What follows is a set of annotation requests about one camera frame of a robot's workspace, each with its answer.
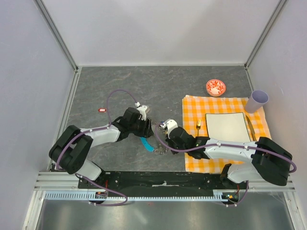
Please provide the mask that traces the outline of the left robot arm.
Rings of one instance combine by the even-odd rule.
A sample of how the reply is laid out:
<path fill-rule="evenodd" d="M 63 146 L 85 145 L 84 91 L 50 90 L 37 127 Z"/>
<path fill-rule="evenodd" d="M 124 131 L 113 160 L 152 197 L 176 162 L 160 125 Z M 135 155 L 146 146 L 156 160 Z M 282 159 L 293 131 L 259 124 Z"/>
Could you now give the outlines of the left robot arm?
<path fill-rule="evenodd" d="M 129 107 L 111 125 L 92 129 L 79 129 L 70 125 L 49 151 L 49 157 L 68 174 L 76 173 L 86 177 L 94 188 L 101 188 L 105 184 L 104 171 L 86 159 L 90 148 L 122 141 L 129 134 L 141 138 L 151 137 L 154 133 L 151 119 L 147 117 L 148 111 L 146 105 Z"/>

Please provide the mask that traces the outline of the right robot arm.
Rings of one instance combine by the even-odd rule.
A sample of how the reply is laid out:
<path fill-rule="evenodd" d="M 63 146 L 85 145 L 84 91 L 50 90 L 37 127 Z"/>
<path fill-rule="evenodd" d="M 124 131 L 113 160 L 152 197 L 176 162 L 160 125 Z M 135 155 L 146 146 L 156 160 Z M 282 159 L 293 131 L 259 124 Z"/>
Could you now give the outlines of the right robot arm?
<path fill-rule="evenodd" d="M 193 137 L 182 127 L 176 127 L 166 138 L 173 153 L 185 152 L 200 159 L 228 159 L 239 164 L 226 164 L 220 174 L 220 184 L 232 188 L 245 181 L 263 179 L 277 186 L 287 185 L 292 155 L 267 137 L 253 142 L 221 141 L 210 137 Z"/>

